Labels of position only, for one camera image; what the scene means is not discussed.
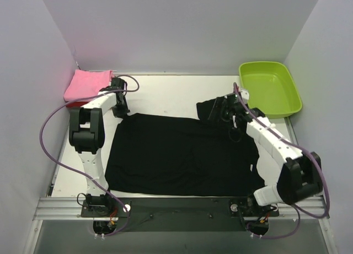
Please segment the pink t shirt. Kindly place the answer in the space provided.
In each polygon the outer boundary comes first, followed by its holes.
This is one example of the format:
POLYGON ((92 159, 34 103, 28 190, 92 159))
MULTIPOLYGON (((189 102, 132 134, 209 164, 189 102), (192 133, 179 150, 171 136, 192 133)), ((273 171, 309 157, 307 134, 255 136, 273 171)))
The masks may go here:
POLYGON ((76 69, 63 98, 65 102, 88 102, 88 97, 96 96, 100 89, 107 87, 113 77, 113 71, 90 72, 76 69))

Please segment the red t shirt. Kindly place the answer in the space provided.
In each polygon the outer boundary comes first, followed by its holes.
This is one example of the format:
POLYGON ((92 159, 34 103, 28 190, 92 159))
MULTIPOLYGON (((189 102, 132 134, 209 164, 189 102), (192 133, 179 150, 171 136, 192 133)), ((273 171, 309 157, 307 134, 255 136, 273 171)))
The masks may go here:
POLYGON ((73 107, 82 107, 83 105, 87 104, 88 101, 75 101, 75 102, 67 102, 65 107, 70 109, 73 107))

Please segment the green plastic tray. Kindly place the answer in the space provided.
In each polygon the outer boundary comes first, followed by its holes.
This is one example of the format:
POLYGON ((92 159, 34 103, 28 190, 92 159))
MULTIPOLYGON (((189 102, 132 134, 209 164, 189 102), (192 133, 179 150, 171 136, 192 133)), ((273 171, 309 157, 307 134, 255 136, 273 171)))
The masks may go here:
POLYGON ((239 66, 239 78, 250 94, 249 107, 259 108, 268 118, 285 118, 301 111, 301 97, 284 64, 246 62, 239 66))

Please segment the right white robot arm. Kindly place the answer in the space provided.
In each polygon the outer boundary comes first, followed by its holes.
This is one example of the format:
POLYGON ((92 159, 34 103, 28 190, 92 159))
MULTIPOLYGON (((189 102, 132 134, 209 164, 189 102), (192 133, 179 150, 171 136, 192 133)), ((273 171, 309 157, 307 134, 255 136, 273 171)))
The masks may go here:
POLYGON ((293 205, 324 190, 320 157, 290 143, 258 108, 249 108, 238 93, 212 101, 208 120, 224 124, 242 137, 253 138, 280 167, 275 184, 256 190, 251 199, 264 207, 285 203, 293 205))

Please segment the black t shirt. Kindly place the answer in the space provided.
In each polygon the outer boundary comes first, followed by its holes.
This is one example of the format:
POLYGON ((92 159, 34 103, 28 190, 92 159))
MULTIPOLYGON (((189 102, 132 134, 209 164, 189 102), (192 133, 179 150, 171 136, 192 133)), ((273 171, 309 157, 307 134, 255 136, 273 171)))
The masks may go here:
POLYGON ((238 137, 208 117, 213 100, 196 105, 197 118, 133 114, 117 126, 105 172, 115 191, 169 196, 242 197, 264 187, 252 138, 238 137))

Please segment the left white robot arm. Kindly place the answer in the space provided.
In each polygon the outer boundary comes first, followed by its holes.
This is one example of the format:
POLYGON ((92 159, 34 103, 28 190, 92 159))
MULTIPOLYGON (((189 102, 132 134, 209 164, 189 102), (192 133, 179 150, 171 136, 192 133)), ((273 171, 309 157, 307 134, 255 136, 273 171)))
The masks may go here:
POLYGON ((84 209, 109 215, 115 200, 106 192, 109 185, 104 176, 101 149, 105 142, 104 115, 111 110, 114 117, 125 118, 130 112, 125 94, 127 82, 122 75, 114 76, 111 84, 102 88, 97 98, 81 107, 70 109, 69 143, 78 153, 87 174, 84 209))

